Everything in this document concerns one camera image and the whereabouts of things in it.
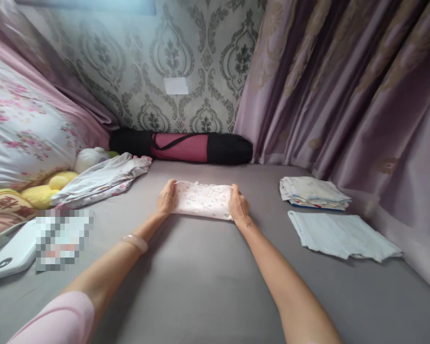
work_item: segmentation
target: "black and pink bag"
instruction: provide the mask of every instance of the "black and pink bag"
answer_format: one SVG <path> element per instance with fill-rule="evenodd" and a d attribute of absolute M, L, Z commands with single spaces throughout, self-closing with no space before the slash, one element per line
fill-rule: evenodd
<path fill-rule="evenodd" d="M 123 128 L 111 133 L 110 150 L 161 160 L 240 165 L 252 159 L 253 145 L 240 135 L 166 134 Z"/>

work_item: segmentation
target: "wall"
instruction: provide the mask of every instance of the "wall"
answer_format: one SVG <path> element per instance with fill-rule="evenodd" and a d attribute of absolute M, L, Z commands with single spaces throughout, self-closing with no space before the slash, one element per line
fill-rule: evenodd
<path fill-rule="evenodd" d="M 156 16 L 21 7 L 84 85 L 128 127 L 232 132 L 264 0 L 156 0 Z M 165 93 L 186 76 L 190 94 Z"/>

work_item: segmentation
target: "gray bedsheet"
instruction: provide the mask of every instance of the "gray bedsheet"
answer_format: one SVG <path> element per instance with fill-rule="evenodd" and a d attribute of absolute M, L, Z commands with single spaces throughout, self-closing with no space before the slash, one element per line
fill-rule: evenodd
<path fill-rule="evenodd" d="M 154 161 L 117 197 L 89 206 L 95 229 L 76 265 L 0 280 L 0 344 L 154 209 L 170 178 L 238 183 L 252 217 L 302 275 L 345 343 L 430 344 L 430 287 L 402 260 L 343 261 L 301 247 L 280 199 L 284 166 L 221 167 Z M 277 308 L 232 222 L 171 215 L 111 302 L 92 343 L 284 343 Z"/>

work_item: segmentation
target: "pink curtain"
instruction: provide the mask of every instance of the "pink curtain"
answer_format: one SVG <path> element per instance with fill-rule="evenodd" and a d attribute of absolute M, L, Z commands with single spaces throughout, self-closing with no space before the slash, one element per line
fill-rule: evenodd
<path fill-rule="evenodd" d="M 49 43 L 19 12 L 14 0 L 0 0 L 0 31 L 17 51 L 70 100 L 105 129 L 118 129 L 118 119 L 73 75 Z"/>
<path fill-rule="evenodd" d="M 268 1 L 234 133 L 331 179 L 430 283 L 430 1 Z"/>

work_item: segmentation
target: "white plush toy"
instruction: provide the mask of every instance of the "white plush toy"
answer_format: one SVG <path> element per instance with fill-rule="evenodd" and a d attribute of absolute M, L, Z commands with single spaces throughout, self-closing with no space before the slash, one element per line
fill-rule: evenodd
<path fill-rule="evenodd" d="M 78 153 L 73 170 L 81 174 L 88 168 L 107 159 L 110 159 L 110 155 L 103 148 L 85 148 Z"/>

